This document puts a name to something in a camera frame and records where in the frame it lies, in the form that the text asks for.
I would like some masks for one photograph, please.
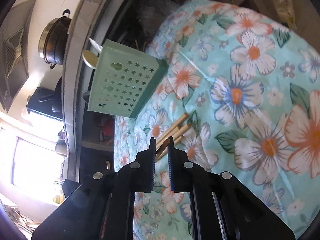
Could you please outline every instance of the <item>black pot handle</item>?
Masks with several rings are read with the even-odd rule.
[[[62,16],[64,16],[66,13],[69,14],[68,18],[70,18],[70,10],[69,9],[64,10],[62,13]]]

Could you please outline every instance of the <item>green leaf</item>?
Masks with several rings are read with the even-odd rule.
[[[144,207],[142,208],[142,210],[144,211],[144,213],[145,213],[146,215],[149,214],[149,208],[148,208],[147,205],[144,205]]]
[[[319,212],[319,205],[316,205],[315,209],[313,210],[313,212],[311,214],[310,221],[313,220],[316,217],[318,212]]]
[[[228,28],[230,25],[232,25],[234,23],[235,23],[234,21],[227,19],[227,18],[222,18],[222,19],[217,20],[217,24],[223,29]]]
[[[184,35],[182,35],[182,38],[181,38],[181,40],[178,42],[182,47],[185,47],[186,46],[186,44],[188,43],[188,37],[186,37],[186,36],[184,36]]]
[[[207,15],[207,14],[203,14],[203,15],[201,16],[201,18],[197,20],[197,22],[199,22],[199,23],[201,23],[202,25],[204,25],[205,22],[207,21],[207,19],[208,19],[208,15]]]
[[[215,138],[227,153],[234,154],[236,140],[239,138],[245,138],[245,135],[239,131],[230,130],[227,132],[219,133]]]
[[[221,14],[215,14],[213,17],[212,17],[212,21],[215,21],[217,19],[219,19],[221,17]]]
[[[293,105],[301,106],[309,116],[310,94],[304,88],[290,83],[290,97]]]
[[[298,232],[302,231],[302,230],[305,229],[305,228],[306,228],[306,226],[299,227],[299,228],[297,228],[294,232],[295,232],[295,233],[298,233]]]
[[[290,39],[290,34],[281,30],[273,30],[273,36],[277,40],[279,47],[282,48]]]
[[[305,214],[300,214],[300,220],[304,223],[307,222],[307,218],[306,218],[306,215]]]
[[[199,120],[198,120],[198,114],[196,110],[193,111],[187,123],[191,125],[191,127],[195,130],[197,134],[199,133],[199,129],[198,129]]]
[[[161,194],[163,189],[166,188],[164,185],[162,185],[160,182],[156,182],[153,185],[153,191],[156,193]]]
[[[182,103],[184,107],[186,106],[190,98],[193,96],[193,93],[195,92],[195,90],[190,86],[188,86],[188,90],[189,90],[189,95],[185,98],[182,98]]]
[[[192,236],[192,223],[190,221],[188,222],[188,231],[189,231],[189,235]]]

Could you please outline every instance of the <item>vent grille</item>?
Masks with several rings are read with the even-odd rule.
[[[24,28],[17,31],[14,35],[4,41],[5,62],[7,77],[12,73],[14,68],[23,61],[22,45],[23,45]]]

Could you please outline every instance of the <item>small gray flower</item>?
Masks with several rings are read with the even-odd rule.
[[[296,69],[294,65],[290,65],[289,62],[286,62],[280,69],[283,71],[282,75],[284,78],[294,78],[295,74],[293,71]]]
[[[195,104],[197,104],[198,107],[201,106],[202,103],[205,102],[205,98],[204,98],[204,92],[202,92],[198,98],[195,100]]]
[[[229,45],[229,40],[221,41],[219,48],[224,49],[227,45]]]

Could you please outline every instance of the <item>teal floral cloth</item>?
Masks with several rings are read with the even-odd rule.
[[[187,112],[176,147],[230,171],[298,238],[320,209],[319,54],[263,15],[207,0],[168,17],[147,53],[169,71],[136,120],[116,118],[115,170]],[[136,194],[134,239],[192,239],[191,228],[189,196],[170,190],[164,157],[154,191]]]

